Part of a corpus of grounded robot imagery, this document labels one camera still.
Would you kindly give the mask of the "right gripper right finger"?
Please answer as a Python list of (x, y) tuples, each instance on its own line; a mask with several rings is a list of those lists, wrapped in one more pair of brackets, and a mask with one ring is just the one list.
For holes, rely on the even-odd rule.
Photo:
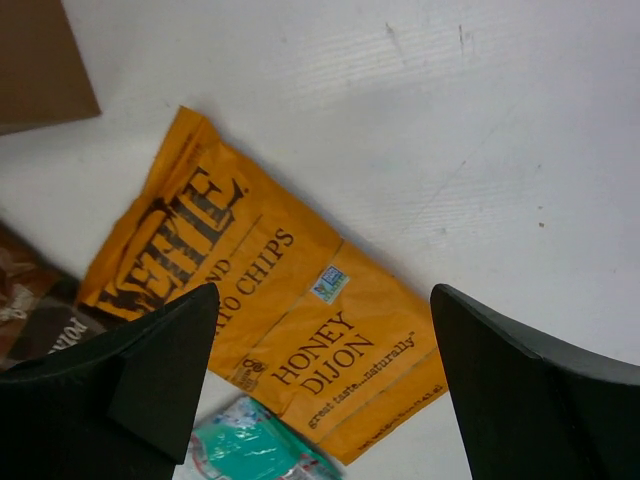
[(515, 321), (450, 285), (436, 285), (430, 304), (473, 478), (638, 478), (638, 366)]

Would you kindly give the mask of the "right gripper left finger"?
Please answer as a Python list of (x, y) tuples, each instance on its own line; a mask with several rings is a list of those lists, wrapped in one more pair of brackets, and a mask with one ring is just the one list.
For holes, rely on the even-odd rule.
[(203, 284), (1, 375), (4, 479), (169, 479), (183, 463), (216, 332)]

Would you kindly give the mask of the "brown Kettle sea salt chips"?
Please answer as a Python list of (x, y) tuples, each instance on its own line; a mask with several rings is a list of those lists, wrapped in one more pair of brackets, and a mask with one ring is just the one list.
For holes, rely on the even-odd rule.
[(113, 325), (75, 304), (79, 281), (1, 226), (1, 369), (75, 346)]

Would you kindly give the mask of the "orange Kettle honey dijon chips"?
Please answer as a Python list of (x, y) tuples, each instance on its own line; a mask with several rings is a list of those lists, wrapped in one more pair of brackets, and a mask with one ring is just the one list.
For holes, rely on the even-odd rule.
[(183, 107), (78, 300), (134, 320), (205, 283), (210, 370), (344, 464), (447, 389), (428, 303)]

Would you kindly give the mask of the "brown paper bag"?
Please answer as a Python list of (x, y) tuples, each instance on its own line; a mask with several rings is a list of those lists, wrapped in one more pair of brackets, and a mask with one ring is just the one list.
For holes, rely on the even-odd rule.
[(1, 133), (101, 114), (63, 3), (1, 3)]

